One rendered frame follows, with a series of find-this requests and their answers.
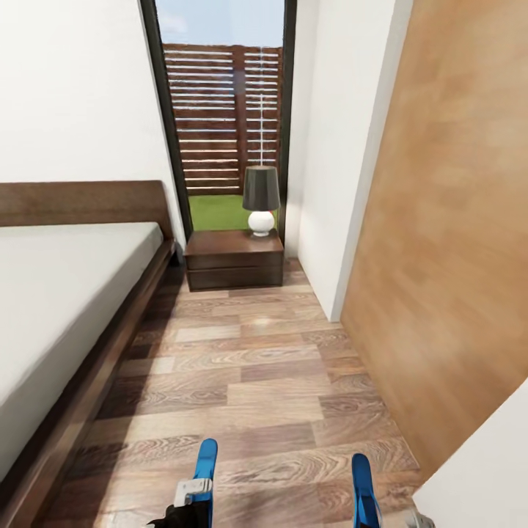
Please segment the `sandal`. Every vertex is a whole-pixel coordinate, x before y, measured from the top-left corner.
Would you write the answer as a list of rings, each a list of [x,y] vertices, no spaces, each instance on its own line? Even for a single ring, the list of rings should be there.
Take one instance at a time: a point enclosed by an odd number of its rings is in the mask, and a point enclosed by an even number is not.
[[[218,444],[214,439],[204,440],[201,444],[199,455],[197,459],[197,467],[194,475],[194,479],[199,478],[210,478],[213,481],[214,470],[216,466],[216,458],[218,455]],[[195,494],[190,495],[192,502],[208,500],[210,502],[208,516],[209,516],[209,528],[212,528],[213,520],[213,491],[206,494]]]
[[[369,525],[372,528],[381,528],[375,507],[375,504],[377,504],[380,512],[380,507],[374,497],[370,461],[366,455],[356,453],[352,457],[351,468],[355,496],[353,528],[360,528],[360,523]]]

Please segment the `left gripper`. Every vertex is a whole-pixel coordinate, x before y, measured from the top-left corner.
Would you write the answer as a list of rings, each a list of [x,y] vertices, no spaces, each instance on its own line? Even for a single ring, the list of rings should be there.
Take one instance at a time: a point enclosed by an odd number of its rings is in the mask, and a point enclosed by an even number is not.
[[[190,505],[166,509],[166,517],[174,516],[180,522],[181,528],[209,528],[208,500],[192,502]]]

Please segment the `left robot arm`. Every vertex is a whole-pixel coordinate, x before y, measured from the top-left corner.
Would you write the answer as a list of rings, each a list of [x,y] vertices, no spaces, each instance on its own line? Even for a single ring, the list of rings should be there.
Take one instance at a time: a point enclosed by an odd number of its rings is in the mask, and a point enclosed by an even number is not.
[[[166,509],[166,517],[154,519],[141,528],[209,528],[208,500],[192,502],[190,495],[210,493],[210,478],[183,480],[178,483],[175,503]]]

